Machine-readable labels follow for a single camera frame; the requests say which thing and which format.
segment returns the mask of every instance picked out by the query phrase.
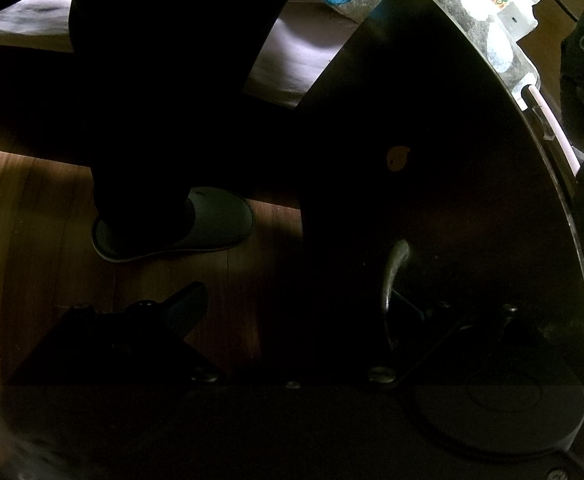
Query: screw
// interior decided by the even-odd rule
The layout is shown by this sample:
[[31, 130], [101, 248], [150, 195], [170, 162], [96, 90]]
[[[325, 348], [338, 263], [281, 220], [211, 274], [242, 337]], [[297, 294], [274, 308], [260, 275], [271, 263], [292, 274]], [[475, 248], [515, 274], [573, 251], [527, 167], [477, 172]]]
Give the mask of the screw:
[[368, 370], [368, 381], [377, 384], [391, 383], [396, 379], [396, 372], [386, 366], [375, 366]]
[[190, 378], [195, 383], [215, 383], [218, 380], [218, 374], [202, 367], [197, 367], [192, 370]]
[[547, 480], [569, 480], [570, 476], [563, 469], [552, 469], [546, 478]]

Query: gray slipper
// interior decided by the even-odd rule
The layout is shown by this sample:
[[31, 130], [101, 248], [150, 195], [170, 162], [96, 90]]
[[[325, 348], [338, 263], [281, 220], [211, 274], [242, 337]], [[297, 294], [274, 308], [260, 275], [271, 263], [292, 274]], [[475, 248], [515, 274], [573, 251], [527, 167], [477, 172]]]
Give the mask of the gray slipper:
[[178, 242], [152, 248], [122, 246], [107, 225], [97, 218], [92, 226], [94, 249], [104, 260], [124, 263], [176, 251], [222, 251], [235, 247], [250, 236], [254, 215], [243, 198], [216, 187], [193, 187], [188, 198], [194, 206], [194, 225]]

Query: dark fabric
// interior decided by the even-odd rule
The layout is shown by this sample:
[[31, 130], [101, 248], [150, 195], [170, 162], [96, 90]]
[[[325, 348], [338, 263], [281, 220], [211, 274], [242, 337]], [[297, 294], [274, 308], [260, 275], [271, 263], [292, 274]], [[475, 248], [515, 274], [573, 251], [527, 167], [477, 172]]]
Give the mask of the dark fabric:
[[72, 1], [80, 116], [69, 120], [109, 227], [144, 242], [187, 234], [199, 161], [236, 126], [236, 95], [286, 1]]

